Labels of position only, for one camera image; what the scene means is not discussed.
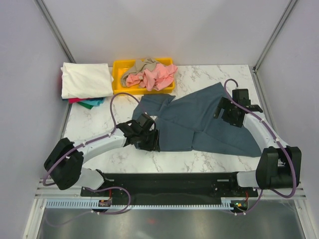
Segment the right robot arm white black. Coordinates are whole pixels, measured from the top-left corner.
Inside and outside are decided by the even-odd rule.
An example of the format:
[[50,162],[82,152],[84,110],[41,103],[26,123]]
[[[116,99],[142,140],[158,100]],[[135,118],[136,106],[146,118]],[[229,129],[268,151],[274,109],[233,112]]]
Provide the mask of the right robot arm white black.
[[214,118],[218,117],[231,126],[246,128],[261,150],[257,169],[238,172],[237,179],[228,183],[229,192],[240,196],[246,187],[275,193],[290,188],[287,197],[293,196],[300,182],[301,150],[289,146],[277,135],[260,106],[251,104],[248,89],[236,89],[232,95],[222,97],[214,113]]

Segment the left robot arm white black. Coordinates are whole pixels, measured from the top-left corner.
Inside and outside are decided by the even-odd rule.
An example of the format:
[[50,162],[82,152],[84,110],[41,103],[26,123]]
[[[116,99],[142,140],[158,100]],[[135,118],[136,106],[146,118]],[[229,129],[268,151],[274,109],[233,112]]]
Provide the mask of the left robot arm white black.
[[109,183],[104,173],[85,168],[83,165],[113,149],[135,145],[145,151],[160,151],[159,130],[147,114],[137,119],[119,123],[110,131],[82,141],[63,138],[58,141],[44,163],[44,169],[60,190],[77,185],[104,196],[109,192]]

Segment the blue-grey t-shirt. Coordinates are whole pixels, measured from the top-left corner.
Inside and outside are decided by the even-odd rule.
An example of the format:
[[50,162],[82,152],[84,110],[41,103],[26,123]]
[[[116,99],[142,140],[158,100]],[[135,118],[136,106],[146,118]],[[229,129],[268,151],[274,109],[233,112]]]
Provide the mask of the blue-grey t-shirt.
[[169,94],[144,95],[134,109],[136,120],[142,113],[156,118],[159,148],[164,152],[203,151],[248,157],[261,156],[261,150],[244,127],[231,126],[214,118],[221,83],[176,99]]

